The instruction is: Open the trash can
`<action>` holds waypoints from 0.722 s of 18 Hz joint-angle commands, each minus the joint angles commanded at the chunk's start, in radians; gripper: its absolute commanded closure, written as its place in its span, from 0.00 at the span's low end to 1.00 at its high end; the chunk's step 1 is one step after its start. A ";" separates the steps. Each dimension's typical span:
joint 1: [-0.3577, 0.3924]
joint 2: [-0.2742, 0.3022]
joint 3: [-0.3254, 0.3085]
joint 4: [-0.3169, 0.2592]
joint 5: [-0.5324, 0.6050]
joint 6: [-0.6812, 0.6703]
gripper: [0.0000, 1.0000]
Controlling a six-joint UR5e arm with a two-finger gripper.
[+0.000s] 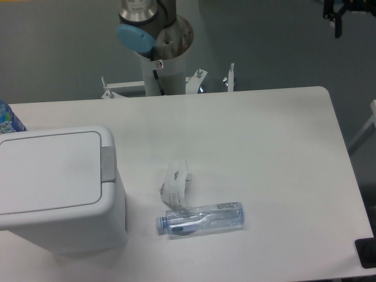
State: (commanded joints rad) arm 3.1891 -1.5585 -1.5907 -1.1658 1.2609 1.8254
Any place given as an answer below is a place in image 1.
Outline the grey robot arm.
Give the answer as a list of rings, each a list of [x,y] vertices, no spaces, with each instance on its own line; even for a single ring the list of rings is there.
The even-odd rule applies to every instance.
[[[122,1],[118,40],[150,61],[181,56],[194,40],[190,23],[177,14],[176,1]]]

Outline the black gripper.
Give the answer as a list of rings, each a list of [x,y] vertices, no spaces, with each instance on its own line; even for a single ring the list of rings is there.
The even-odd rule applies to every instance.
[[[342,17],[346,12],[370,13],[375,16],[375,1],[369,0],[324,0],[323,18],[328,18],[334,26],[335,38],[340,38],[343,31]]]

